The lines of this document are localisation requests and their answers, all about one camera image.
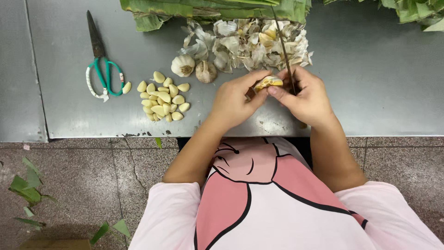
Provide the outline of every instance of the scissor blade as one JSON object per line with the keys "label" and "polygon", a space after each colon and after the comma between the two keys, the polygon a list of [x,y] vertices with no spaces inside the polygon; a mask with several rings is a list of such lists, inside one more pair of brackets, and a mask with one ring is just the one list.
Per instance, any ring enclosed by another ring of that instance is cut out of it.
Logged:
{"label": "scissor blade", "polygon": [[285,63],[287,64],[288,79],[289,79],[289,82],[290,82],[291,86],[293,87],[293,93],[292,94],[296,94],[298,92],[296,91],[297,89],[294,87],[294,81],[293,81],[293,75],[292,75],[291,69],[290,69],[290,63],[288,62],[287,52],[285,51],[284,41],[282,40],[281,28],[279,27],[278,18],[276,17],[276,13],[274,13],[273,6],[270,6],[270,7],[271,7],[271,10],[273,11],[274,21],[276,22],[276,27],[277,27],[277,33],[279,35],[279,40],[281,40],[282,52],[284,53]]}
{"label": "scissor blade", "polygon": [[105,56],[105,48],[103,47],[99,32],[97,32],[94,20],[92,19],[91,12],[89,12],[89,10],[86,12],[86,17],[88,18],[89,36],[91,37],[92,51],[94,53],[94,57]]}

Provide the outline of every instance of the left hand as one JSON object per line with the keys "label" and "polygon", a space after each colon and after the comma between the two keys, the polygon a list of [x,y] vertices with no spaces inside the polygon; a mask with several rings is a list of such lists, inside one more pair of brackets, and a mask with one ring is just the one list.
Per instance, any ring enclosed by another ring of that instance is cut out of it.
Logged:
{"label": "left hand", "polygon": [[267,98],[267,90],[262,89],[253,99],[247,101],[245,94],[248,88],[270,74],[270,70],[254,71],[222,84],[216,93],[213,108],[206,121],[223,133],[243,123],[262,106]]}

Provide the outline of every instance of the right hand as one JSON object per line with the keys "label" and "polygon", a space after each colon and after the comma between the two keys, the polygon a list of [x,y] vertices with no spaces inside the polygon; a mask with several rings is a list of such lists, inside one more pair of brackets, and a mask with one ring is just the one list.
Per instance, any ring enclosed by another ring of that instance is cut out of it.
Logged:
{"label": "right hand", "polygon": [[[268,93],[287,107],[298,120],[312,127],[327,125],[335,115],[324,82],[299,65],[291,66],[290,70],[301,92],[294,96],[283,88],[270,86]],[[284,81],[284,85],[288,84],[287,69],[279,72],[277,76]]]}

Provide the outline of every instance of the person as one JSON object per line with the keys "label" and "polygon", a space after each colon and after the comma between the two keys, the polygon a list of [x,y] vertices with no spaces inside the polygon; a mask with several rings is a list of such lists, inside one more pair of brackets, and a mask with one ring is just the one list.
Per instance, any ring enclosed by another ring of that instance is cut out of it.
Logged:
{"label": "person", "polygon": [[[268,87],[270,71],[224,83],[213,108],[149,191],[129,250],[444,249],[391,184],[368,181],[354,160],[323,81],[300,66],[294,96]],[[268,95],[311,126],[313,170],[278,137],[222,138]]]}

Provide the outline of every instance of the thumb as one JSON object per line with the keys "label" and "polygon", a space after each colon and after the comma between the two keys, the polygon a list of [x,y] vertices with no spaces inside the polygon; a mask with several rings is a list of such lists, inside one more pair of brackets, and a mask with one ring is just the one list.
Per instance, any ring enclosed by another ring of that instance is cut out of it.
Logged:
{"label": "thumb", "polygon": [[251,99],[251,101],[248,103],[248,105],[253,110],[257,110],[265,102],[265,100],[267,99],[267,96],[268,96],[267,90],[266,89],[262,89],[261,91],[259,91],[259,93],[257,93],[253,97],[253,99]]}
{"label": "thumb", "polygon": [[294,106],[295,102],[297,101],[297,97],[294,95],[291,95],[287,91],[285,91],[283,88],[278,88],[275,86],[270,86],[267,88],[268,93],[272,95],[274,98],[276,98],[280,103],[282,103],[287,108],[290,108]]}

